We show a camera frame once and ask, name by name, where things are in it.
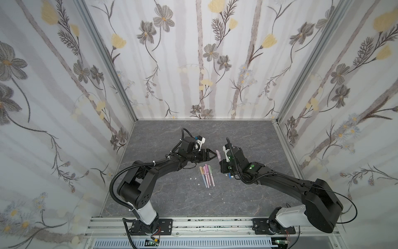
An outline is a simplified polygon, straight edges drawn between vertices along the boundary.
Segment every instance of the gray marble tabletop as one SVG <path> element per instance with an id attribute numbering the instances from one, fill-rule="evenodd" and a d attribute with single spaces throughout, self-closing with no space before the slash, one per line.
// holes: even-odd
<path id="1" fill-rule="evenodd" d="M 127 145 L 119 170 L 136 161 L 164 158 L 181 138 L 181 128 L 193 136 L 206 138 L 205 148 L 222 152 L 226 137 L 243 149 L 249 161 L 257 161 L 293 176 L 271 121 L 138 121 Z M 157 180 L 151 202 L 160 216 L 265 216 L 275 207 L 299 205 L 296 199 L 267 186 L 246 185 L 220 172 L 218 159 L 207 164 L 213 168 L 215 187 L 206 188 L 198 164 Z M 119 177 L 116 188 L 122 180 Z M 127 208 L 108 196 L 101 216 L 132 216 Z"/>

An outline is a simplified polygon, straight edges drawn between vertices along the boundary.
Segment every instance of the flower center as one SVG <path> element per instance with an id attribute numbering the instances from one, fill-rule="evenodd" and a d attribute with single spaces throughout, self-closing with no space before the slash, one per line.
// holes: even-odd
<path id="1" fill-rule="evenodd" d="M 22 228 L 27 228 L 29 226 L 29 222 L 22 223 Z"/>
<path id="2" fill-rule="evenodd" d="M 11 62 L 8 61 L 8 60 L 4 60 L 4 61 L 3 61 L 3 64 L 6 64 L 7 66 L 11 66 L 11 65 L 12 65 Z"/>

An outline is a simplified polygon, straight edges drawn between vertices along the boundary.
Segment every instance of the tree trunk print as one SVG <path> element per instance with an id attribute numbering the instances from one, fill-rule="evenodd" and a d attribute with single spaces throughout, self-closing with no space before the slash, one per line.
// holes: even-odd
<path id="1" fill-rule="evenodd" d="M 202 0 L 196 0 L 196 23 L 198 28 L 198 61 L 199 61 L 199 86 L 202 86 L 203 80 L 203 28 L 202 28 Z M 205 109 L 205 102 L 203 101 L 203 90 L 199 90 L 200 107 Z"/>
<path id="2" fill-rule="evenodd" d="M 58 58 L 58 60 L 61 62 L 62 66 L 65 68 L 65 70 L 68 72 L 72 80 L 75 82 L 76 86 L 79 88 L 79 90 L 85 95 L 85 97 L 89 97 L 89 93 L 86 91 L 86 89 L 80 84 L 79 80 L 76 78 L 68 64 L 66 63 L 65 59 L 62 57 L 62 55 L 58 52 L 58 50 L 54 47 L 54 45 L 51 43 L 50 39 L 47 37 L 47 35 L 43 32 L 43 30 L 39 27 L 35 19 L 33 18 L 32 14 L 30 14 L 29 10 L 26 8 L 25 4 L 22 2 L 22 0 L 16 0 L 20 8 L 22 9 L 23 13 L 25 14 L 25 17 L 28 19 L 29 23 L 33 26 L 33 28 L 36 30 L 36 32 L 41 36 L 43 39 L 44 43 L 49 47 L 49 49 L 54 53 L 54 55 Z M 94 110 L 97 109 L 97 105 L 95 104 L 94 101 L 90 100 L 91 105 L 93 106 Z M 105 125 L 111 130 L 113 134 L 117 135 L 117 131 L 110 125 L 110 123 L 103 119 L 103 122 Z"/>
<path id="3" fill-rule="evenodd" d="M 258 31 L 258 24 L 260 22 L 260 13 L 261 13 L 261 4 L 262 0 L 257 0 L 256 3 L 256 8 L 254 10 L 254 17 L 253 17 L 253 25 L 252 25 L 252 35 L 250 38 L 250 44 L 248 47 L 248 56 L 245 62 L 245 66 L 249 67 L 252 55 L 253 55 L 253 50 L 254 50 L 254 45 L 257 40 L 257 31 Z M 231 119 L 235 119 L 236 116 L 236 108 L 238 107 L 238 98 L 240 94 L 240 88 L 242 87 L 242 84 L 238 82 L 237 84 L 237 89 L 235 90 L 234 94 L 234 99 L 232 101 L 232 109 L 234 110 L 234 113 L 231 115 Z"/>
<path id="4" fill-rule="evenodd" d="M 330 67 L 329 71 L 326 73 L 325 77 L 323 78 L 320 87 L 323 87 L 328 80 L 330 74 L 334 71 L 335 67 L 339 64 L 340 60 L 343 58 L 345 53 L 347 52 L 348 48 L 351 46 L 352 42 L 354 41 L 355 37 L 359 33 L 359 31 L 362 29 L 363 25 L 365 24 L 366 20 L 369 18 L 370 14 L 373 12 L 373 10 L 376 8 L 376 5 L 380 2 L 380 0 L 375 0 L 373 5 L 368 9 L 368 11 L 365 13 L 365 15 L 362 17 L 360 23 L 358 24 L 357 28 L 355 29 L 354 33 L 351 35 L 350 39 L 348 39 L 347 44 L 343 48 L 343 50 L 340 52 L 339 56 L 337 57 L 336 61 L 333 63 L 333 65 Z M 311 96 L 309 99 L 308 103 L 311 104 L 311 99 L 315 98 L 318 95 L 318 89 L 316 89 L 315 93 Z M 307 108 L 304 107 L 303 110 L 301 111 L 300 115 L 298 116 L 296 120 L 296 124 L 293 126 L 293 129 L 296 129 L 296 127 L 299 125 L 299 122 L 301 118 L 305 115 Z"/>
<path id="5" fill-rule="evenodd" d="M 382 95 L 380 95 L 372 104 L 370 107 L 368 107 L 364 112 L 362 112 L 358 116 L 358 124 L 364 122 L 368 118 L 382 118 L 381 116 L 379 117 L 378 115 L 374 115 L 376 109 L 381 108 L 390 98 L 392 98 L 396 93 L 398 93 L 398 79 L 395 81 L 395 83 L 387 89 Z M 346 129 L 341 128 L 339 130 L 340 133 L 345 132 Z M 331 142 L 337 139 L 338 133 L 330 133 L 329 137 L 325 139 L 323 142 L 321 142 L 311 153 L 310 158 L 311 160 L 316 157 L 318 153 L 320 153 L 325 147 L 328 147 Z M 304 161 L 301 164 L 301 168 L 305 168 L 309 164 L 309 161 Z"/>

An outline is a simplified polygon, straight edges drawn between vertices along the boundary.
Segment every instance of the white cable tray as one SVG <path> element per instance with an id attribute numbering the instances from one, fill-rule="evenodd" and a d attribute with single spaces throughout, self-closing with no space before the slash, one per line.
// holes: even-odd
<path id="1" fill-rule="evenodd" d="M 133 239 L 137 248 L 268 248 L 278 247 L 271 243 L 270 237 L 262 238 L 160 238 L 159 246 L 144 246 L 145 238 Z M 129 240 L 126 239 L 96 239 L 93 249 L 130 249 Z"/>

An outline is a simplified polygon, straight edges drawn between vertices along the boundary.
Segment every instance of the metal corner post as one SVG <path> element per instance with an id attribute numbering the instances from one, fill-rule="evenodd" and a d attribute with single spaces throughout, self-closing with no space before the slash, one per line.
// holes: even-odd
<path id="1" fill-rule="evenodd" d="M 287 112 L 291 105 L 293 104 L 293 101 L 297 97 L 297 94 L 300 92 L 301 87 L 305 83 L 306 79 L 308 78 L 308 75 L 321 56 L 322 52 L 326 48 L 326 45 L 330 38 L 332 37 L 333 33 L 339 26 L 340 21 L 343 19 L 345 13 L 347 12 L 348 8 L 351 6 L 353 0 L 340 0 L 339 3 L 337 4 L 336 9 L 334 10 L 334 13 L 332 15 L 332 18 L 328 22 L 328 24 L 325 27 L 325 31 L 322 32 L 320 39 L 318 40 L 317 44 L 315 45 L 314 50 L 311 52 L 310 57 L 308 58 L 304 68 L 302 69 L 300 75 L 298 76 L 295 84 L 293 85 L 292 90 L 290 91 L 287 99 L 282 105 L 282 108 L 279 112 L 277 121 L 278 123 L 285 118 L 287 115 Z"/>
<path id="2" fill-rule="evenodd" d="M 117 76 L 117 72 L 116 69 L 111 61 L 111 59 L 108 56 L 107 50 L 106 50 L 106 46 L 103 43 L 100 34 L 94 24 L 94 21 L 90 15 L 90 12 L 87 9 L 87 5 L 85 4 L 84 0 L 73 0 L 73 2 L 75 3 L 80 16 L 82 17 L 91 38 L 93 39 L 95 46 L 98 50 L 98 53 L 100 54 L 100 56 L 102 57 L 110 75 L 111 78 L 113 79 L 114 83 L 115 83 L 115 87 L 117 88 L 117 91 L 124 103 L 124 105 L 127 108 L 127 111 L 129 113 L 130 118 L 136 122 L 138 120 L 137 116 L 135 115 L 135 112 L 133 110 L 133 107 L 130 104 L 130 100 L 127 97 L 126 92 L 123 89 L 123 84 L 121 83 L 119 77 Z"/>

